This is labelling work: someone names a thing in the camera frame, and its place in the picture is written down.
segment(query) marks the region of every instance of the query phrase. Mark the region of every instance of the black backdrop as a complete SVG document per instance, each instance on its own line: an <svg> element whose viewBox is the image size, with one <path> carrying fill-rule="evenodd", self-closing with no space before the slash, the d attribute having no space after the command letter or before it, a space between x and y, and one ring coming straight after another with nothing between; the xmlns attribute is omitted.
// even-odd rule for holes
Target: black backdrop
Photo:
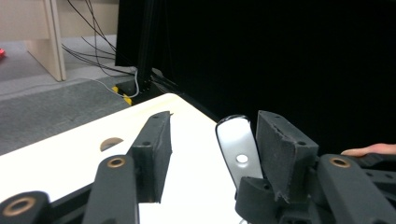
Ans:
<svg viewBox="0 0 396 224"><path fill-rule="evenodd" d="M396 143L394 1L165 0L163 8L155 66L217 118L244 114L254 130L258 110L280 114L320 154Z"/></svg>

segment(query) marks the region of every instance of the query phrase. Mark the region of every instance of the desk leg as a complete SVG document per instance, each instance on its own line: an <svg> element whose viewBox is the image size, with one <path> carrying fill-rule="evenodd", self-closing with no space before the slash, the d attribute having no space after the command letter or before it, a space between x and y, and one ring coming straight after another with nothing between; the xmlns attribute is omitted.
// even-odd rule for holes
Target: desk leg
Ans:
<svg viewBox="0 0 396 224"><path fill-rule="evenodd" d="M56 1L45 0L49 39L25 41L26 48L58 81L66 80Z"/></svg>

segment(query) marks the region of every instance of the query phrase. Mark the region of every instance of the black cable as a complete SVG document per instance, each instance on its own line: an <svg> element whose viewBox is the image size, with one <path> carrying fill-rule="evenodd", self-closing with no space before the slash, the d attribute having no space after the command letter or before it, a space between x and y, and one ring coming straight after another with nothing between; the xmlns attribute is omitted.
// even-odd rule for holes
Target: black cable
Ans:
<svg viewBox="0 0 396 224"><path fill-rule="evenodd" d="M101 59L114 60L114 58L111 58L111 57L105 57L105 56L99 56L99 55L96 56L96 55L93 55L93 54L81 53L81 52L78 52L78 51L69 49L69 48L66 47L65 45L62 45L62 46L63 46L63 48L67 48L68 50L73 51L73 52L75 52L76 54L79 54L79 55L84 55L84 56L93 57L93 58L98 57L98 58L101 58Z"/></svg>
<svg viewBox="0 0 396 224"><path fill-rule="evenodd" d="M92 45L90 42L88 42L88 40L86 40L86 39L84 38L84 36L82 36L81 38L85 41L85 43L87 43L88 45L90 45L91 47L93 47L93 48L95 49L95 46ZM104 50L102 50L102 49L97 49L97 50L99 50L99 51L101 51L102 53L105 53L105 54L109 54L109 55L113 55L113 56L116 55L115 53L110 53L110 52L104 51Z"/></svg>
<svg viewBox="0 0 396 224"><path fill-rule="evenodd" d="M155 82L156 84L165 87L168 91L172 93L178 95L183 94L183 92L178 89L178 85L167 79L166 77L159 76L156 73L152 72L150 78L152 82Z"/></svg>
<svg viewBox="0 0 396 224"><path fill-rule="evenodd" d="M107 40L107 38L106 38L104 32L103 32L102 29L100 28L100 25L99 25L97 19L94 17L94 15L93 15L93 7L92 7L91 0L85 0L85 2L86 2L86 4L87 4L88 9L89 9L90 12L91 12L92 18L93 18L93 20L94 20L94 24L97 25L97 27L98 27L98 29L99 29L100 32L98 32L98 31L96 30L96 28L95 28L96 25L95 25L95 27L92 27L91 24L82 16L82 14L79 13L78 10L77 10L75 7L73 7L73 6L72 6L72 7L73 7L73 9L78 13L78 15L79 15L81 18L83 18L84 21L87 22L87 23L91 26L91 28L95 31L95 33L96 33L96 34L99 34L99 36L101 36L101 37L107 42L107 44L113 49L114 52L117 52L116 47L114 47L114 46ZM118 55L118 56L121 56L121 58L122 58L125 62L127 62L130 66L134 66L134 64L133 64L132 62L130 62L129 59L128 59L127 57L125 57L124 55L119 54L119 53L118 53L117 55Z"/></svg>
<svg viewBox="0 0 396 224"><path fill-rule="evenodd" d="M76 57L77 59L83 61L84 63L89 63L89 64L91 64L91 65L95 65L95 66L98 66L98 67L103 67L103 68L105 68L105 69L107 69L107 70L111 70L111 71L115 71L115 72L120 72L120 73L123 73L123 74L128 74L127 76L111 76L111 75L110 75L111 77L128 77L128 76L130 76L130 75L133 75L132 73L124 72L124 71L121 71L121 70L119 70L119 69L115 69L115 68L111 68L111 67L107 67L107 66L102 65L102 64L100 64L100 63L96 63L96 62L91 61L91 60L89 60L89 59L87 59L87 58L84 58L84 57L80 56L80 55L78 54L78 52L74 52L73 50L69 49L69 48L66 47L65 45L63 45L63 49L64 49L66 52L68 52L69 54L71 54L72 56L74 56L74 57Z"/></svg>
<svg viewBox="0 0 396 224"><path fill-rule="evenodd" d="M68 2L69 5L77 12L77 14L78 14L89 26L91 26L91 28L94 30L95 46L93 46L92 44L90 44L90 43L89 43L86 39L84 39L83 37L82 37L82 38L83 38L83 40L84 40L85 42L87 42L91 47L93 47L93 48L95 49L96 63L94 63L94 62L91 61L91 60L84 59L84 58L81 57L81 56L77 56L77 54L78 54L77 52L73 51L74 53L72 53L72 50L71 50L71 49L68 49L66 46L64 46L64 49L67 49L67 52L68 52L68 53L70 53L71 55L75 56L76 58L82 60L83 62L92 64L92 65L95 65L95 66L98 66L106 75L108 75L108 76L110 76L110 77L126 77L126 76L112 76L112 75L110 75L109 73L107 73L104 69L112 70L112 71L117 71L117 72L122 72L123 74L133 75L133 73L127 73L127 72L124 72L124 71L121 71L121 70L117 70L117 69L113 69L113 68L109 68L109 67L107 67L107 66L104 66L104 65L100 64L100 62L99 62L99 56L97 55L97 51L99 50L99 48L97 48L97 43L96 43L97 35L101 36L101 37L107 42L107 44L108 44L115 52L116 52L116 49L115 49L115 47L107 40L107 38L106 38L106 36L104 35L102 29L100 28L100 26L99 26L99 24L98 24L98 22L97 22L97 19L95 18L94 14L93 14L93 8L92 8L92 3L91 3L91 1L86 0L85 2L86 2L86 4L87 4L87 7L88 7L88 9L89 9L91 15L92 15L93 26L92 26L92 25L88 22L88 20L76 9L76 7L70 2L70 0L67 0L67 2Z"/></svg>

